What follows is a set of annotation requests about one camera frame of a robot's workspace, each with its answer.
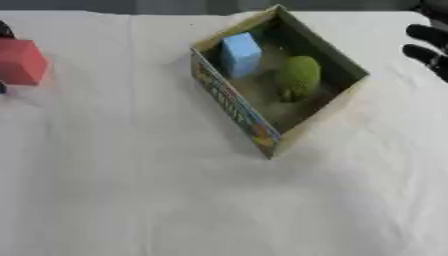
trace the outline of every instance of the green ball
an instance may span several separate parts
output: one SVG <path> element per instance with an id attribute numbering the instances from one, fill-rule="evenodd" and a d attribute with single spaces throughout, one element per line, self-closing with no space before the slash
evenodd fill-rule
<path id="1" fill-rule="evenodd" d="M 291 57 L 277 73 L 277 84 L 283 101 L 305 98 L 319 87 L 321 67 L 309 56 Z"/>

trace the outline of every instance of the red foam block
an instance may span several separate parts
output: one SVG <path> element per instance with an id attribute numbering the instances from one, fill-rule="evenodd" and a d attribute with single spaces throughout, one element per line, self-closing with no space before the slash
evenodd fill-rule
<path id="1" fill-rule="evenodd" d="M 48 62 L 32 40 L 0 39 L 0 80 L 38 85 Z"/>

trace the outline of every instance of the blue cube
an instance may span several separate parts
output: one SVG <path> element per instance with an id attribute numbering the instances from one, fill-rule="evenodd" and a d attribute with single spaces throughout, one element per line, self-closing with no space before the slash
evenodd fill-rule
<path id="1" fill-rule="evenodd" d="M 231 78 L 253 73 L 260 62 L 261 49 L 249 33 L 223 39 L 222 65 Z"/>

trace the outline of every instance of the cube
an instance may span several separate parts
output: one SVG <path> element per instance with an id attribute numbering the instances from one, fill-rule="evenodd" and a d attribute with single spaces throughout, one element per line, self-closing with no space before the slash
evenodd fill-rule
<path id="1" fill-rule="evenodd" d="M 250 33 L 223 39 L 222 64 L 231 78 L 241 78 L 253 73 L 260 62 L 261 49 Z"/>
<path id="2" fill-rule="evenodd" d="M 6 84 L 38 85 L 47 66 L 32 40 L 0 39 L 0 80 Z"/>

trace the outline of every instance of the white cloth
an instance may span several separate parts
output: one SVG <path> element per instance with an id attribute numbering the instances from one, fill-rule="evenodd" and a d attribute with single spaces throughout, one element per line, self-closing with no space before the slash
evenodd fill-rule
<path id="1" fill-rule="evenodd" d="M 406 12 L 299 12 L 370 71 L 265 160 L 195 84 L 189 46 L 248 13 L 0 12 L 52 67 L 0 99 L 0 254 L 445 256 L 448 85 Z"/>

